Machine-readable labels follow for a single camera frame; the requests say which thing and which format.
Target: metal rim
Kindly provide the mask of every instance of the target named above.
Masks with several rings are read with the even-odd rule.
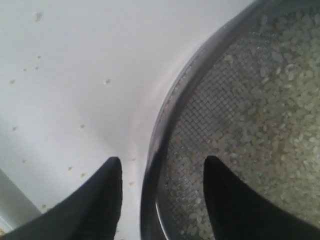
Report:
[[[181,235],[170,227],[170,217],[160,209],[165,201],[161,198],[161,169],[166,160],[169,139],[174,127],[192,93],[223,52],[241,36],[267,10],[281,4],[282,0],[257,0],[229,21],[198,50],[175,81],[157,118],[148,153],[148,162],[144,175],[140,231],[141,239],[182,239]]]

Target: black pointed shape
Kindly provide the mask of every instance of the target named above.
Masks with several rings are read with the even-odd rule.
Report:
[[[258,195],[219,158],[204,163],[205,204],[217,240],[320,240],[320,230]]]
[[[111,157],[63,202],[0,240],[113,240],[122,196],[121,162]]]

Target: wire mesh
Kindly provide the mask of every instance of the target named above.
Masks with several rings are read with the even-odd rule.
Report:
[[[318,9],[310,9],[302,15],[314,16],[318,12]],[[294,24],[296,17],[296,13],[284,16],[288,25]],[[279,63],[272,56],[274,45],[283,34],[276,27],[277,21],[269,22],[270,28],[266,30],[257,23],[227,49],[202,79],[175,127],[165,166],[165,191],[176,228],[186,240],[213,239],[202,182],[206,156],[215,155],[224,160],[224,153],[213,146],[217,134],[223,136],[232,132],[231,139],[240,142],[242,129],[234,123],[250,108],[260,107],[260,102],[248,90],[263,91],[265,77],[262,76],[272,76],[278,67],[288,65],[286,60]],[[265,74],[261,72],[262,68],[266,70]],[[239,103],[245,103],[244,109]],[[254,122],[256,117],[246,115],[246,121]],[[244,168],[243,161],[247,159],[228,158],[225,161],[228,165],[234,164],[232,170],[244,180],[244,176],[259,174]]]

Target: black object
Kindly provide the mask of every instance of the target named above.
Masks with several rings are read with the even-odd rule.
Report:
[[[0,240],[113,240],[122,196],[121,163],[111,157],[63,202]]]
[[[320,230],[258,195],[219,158],[204,163],[203,191],[217,240],[320,240]]]

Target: white surface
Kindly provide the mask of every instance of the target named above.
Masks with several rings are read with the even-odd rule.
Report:
[[[0,168],[45,211],[119,156],[116,240],[140,239],[142,180],[161,105],[197,49],[250,2],[2,0]]]

